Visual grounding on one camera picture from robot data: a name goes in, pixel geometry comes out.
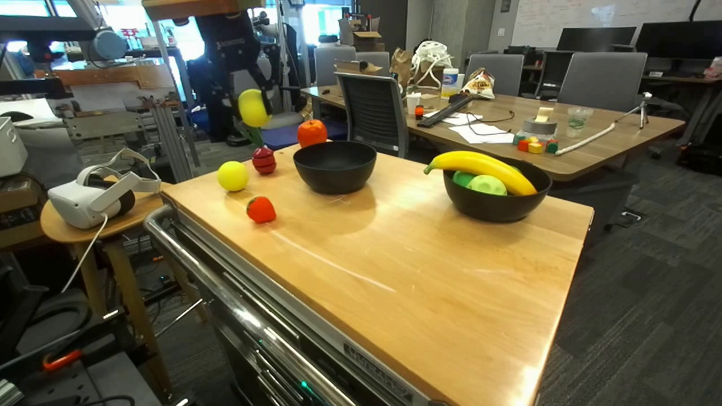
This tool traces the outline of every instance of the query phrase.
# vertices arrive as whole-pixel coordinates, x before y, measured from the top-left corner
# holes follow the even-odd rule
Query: bottle
[[[441,99],[448,99],[453,92],[458,92],[458,68],[448,66],[441,75]]]

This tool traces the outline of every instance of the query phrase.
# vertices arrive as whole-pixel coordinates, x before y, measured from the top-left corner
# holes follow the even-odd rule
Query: vr headset
[[[139,179],[132,171],[120,174],[113,169],[120,158],[141,163],[153,179]],[[131,211],[134,206],[132,192],[160,192],[160,179],[144,155],[122,148],[109,163],[89,165],[75,180],[52,187],[46,196],[65,224],[95,228],[104,217],[113,218]]]

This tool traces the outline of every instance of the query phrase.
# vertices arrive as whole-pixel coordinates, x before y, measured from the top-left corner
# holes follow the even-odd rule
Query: red apple
[[[269,146],[253,150],[253,166],[257,174],[269,175],[274,171],[274,155]]]

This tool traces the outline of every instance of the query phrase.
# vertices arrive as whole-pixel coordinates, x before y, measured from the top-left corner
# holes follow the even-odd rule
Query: yellow banana
[[[517,166],[479,150],[440,153],[429,163],[423,171],[429,174],[430,169],[486,174],[498,179],[517,196],[537,194],[537,187]]]

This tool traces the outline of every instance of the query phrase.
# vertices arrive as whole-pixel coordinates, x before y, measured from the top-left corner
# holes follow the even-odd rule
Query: black bowl
[[[547,194],[551,175],[532,165],[509,163],[537,187],[535,196],[491,196],[453,183],[453,171],[445,171],[445,187],[453,208],[472,218],[512,224],[527,217]]]
[[[300,179],[317,194],[349,194],[375,171],[377,150],[359,143],[323,143],[292,153]]]

